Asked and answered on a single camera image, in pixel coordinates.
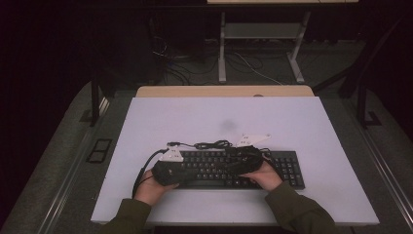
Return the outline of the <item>person's right hand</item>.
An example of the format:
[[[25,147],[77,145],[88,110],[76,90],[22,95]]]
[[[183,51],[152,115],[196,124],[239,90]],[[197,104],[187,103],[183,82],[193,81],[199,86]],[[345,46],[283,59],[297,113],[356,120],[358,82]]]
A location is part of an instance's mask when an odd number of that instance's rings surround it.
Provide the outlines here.
[[[267,162],[264,162],[257,171],[243,174],[243,177],[249,178],[268,192],[282,184],[280,176]]]

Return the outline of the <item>white board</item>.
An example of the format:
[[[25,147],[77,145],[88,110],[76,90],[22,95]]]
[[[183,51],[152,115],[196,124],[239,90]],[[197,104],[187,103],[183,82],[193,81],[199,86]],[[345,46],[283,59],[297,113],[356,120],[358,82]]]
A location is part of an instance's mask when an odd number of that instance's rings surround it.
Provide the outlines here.
[[[317,97],[136,97],[132,100],[92,220],[111,220],[151,155],[171,141],[187,144],[259,135],[259,147],[292,150],[305,188],[339,225],[376,224],[363,191]]]

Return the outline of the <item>black keyboard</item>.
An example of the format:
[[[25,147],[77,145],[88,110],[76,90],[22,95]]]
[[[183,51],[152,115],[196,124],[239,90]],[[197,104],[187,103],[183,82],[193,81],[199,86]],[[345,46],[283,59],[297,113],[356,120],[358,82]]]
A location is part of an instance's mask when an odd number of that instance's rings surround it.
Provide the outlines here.
[[[283,181],[287,181],[296,190],[305,188],[304,179],[295,151],[261,150],[264,160],[274,168]],[[184,168],[205,168],[208,179],[181,182],[178,189],[260,189],[261,186],[247,177],[228,175],[221,166],[230,159],[225,151],[182,151]]]

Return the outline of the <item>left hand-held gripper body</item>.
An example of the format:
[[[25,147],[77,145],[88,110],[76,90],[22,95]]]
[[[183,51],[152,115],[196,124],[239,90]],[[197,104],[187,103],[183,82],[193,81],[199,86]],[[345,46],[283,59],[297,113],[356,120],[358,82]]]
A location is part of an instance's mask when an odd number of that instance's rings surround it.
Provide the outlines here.
[[[170,146],[152,168],[155,180],[163,186],[183,182],[188,174],[184,158],[177,147]]]

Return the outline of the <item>white metal desk frame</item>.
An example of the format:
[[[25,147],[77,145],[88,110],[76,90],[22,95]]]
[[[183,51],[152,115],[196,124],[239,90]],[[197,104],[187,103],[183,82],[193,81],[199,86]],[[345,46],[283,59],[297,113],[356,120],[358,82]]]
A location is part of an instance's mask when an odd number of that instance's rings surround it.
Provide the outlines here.
[[[305,12],[301,22],[228,22],[226,14],[220,16],[220,37],[218,62],[218,82],[225,84],[226,39],[293,39],[294,48],[286,54],[288,63],[298,83],[304,83],[305,79],[297,62],[297,56],[302,45],[311,13]]]

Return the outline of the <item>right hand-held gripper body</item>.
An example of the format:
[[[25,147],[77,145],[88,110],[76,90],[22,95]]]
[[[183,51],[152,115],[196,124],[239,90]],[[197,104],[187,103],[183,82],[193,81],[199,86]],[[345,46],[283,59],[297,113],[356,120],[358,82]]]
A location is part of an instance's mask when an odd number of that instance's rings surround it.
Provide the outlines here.
[[[270,134],[243,134],[234,147],[229,147],[225,150],[225,152],[229,154],[230,159],[234,159],[234,162],[227,164],[238,164],[240,167],[238,175],[257,171],[263,164],[264,157],[262,156],[262,152],[256,148],[254,144],[269,139],[270,137]]]

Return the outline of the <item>black metal stand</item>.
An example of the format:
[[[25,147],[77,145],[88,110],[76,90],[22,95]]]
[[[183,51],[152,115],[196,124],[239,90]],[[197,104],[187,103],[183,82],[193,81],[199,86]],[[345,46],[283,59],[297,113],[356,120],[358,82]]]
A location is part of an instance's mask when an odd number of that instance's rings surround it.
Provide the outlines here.
[[[91,89],[92,89],[92,120],[91,126],[94,127],[99,118],[99,85],[96,73],[92,73],[91,79]]]
[[[357,120],[364,129],[369,126],[381,126],[382,123],[374,111],[366,110],[367,89],[361,84],[357,89]]]

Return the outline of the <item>wooden table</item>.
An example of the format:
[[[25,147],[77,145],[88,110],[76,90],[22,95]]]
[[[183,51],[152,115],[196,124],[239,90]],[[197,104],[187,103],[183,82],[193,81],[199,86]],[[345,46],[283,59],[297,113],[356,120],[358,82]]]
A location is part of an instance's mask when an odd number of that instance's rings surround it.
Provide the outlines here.
[[[193,97],[313,97],[305,85],[293,86],[144,86],[138,98],[193,98]]]

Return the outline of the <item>person's left hand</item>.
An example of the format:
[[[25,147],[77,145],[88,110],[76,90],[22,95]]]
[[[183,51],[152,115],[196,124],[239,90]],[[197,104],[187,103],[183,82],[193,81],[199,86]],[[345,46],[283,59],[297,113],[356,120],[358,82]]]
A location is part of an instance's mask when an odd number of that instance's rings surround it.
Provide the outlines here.
[[[176,187],[177,184],[163,186],[150,176],[138,185],[133,198],[134,200],[143,202],[149,206],[154,206],[167,192]]]

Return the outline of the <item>black floor socket frame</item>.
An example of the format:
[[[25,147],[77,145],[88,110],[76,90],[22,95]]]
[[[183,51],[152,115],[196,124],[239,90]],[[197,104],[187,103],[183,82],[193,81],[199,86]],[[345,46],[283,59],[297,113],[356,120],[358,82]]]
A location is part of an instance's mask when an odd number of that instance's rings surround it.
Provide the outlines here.
[[[110,138],[100,138],[98,139],[92,151],[88,155],[86,161],[92,164],[103,163],[106,159],[108,150],[110,148],[112,140]]]

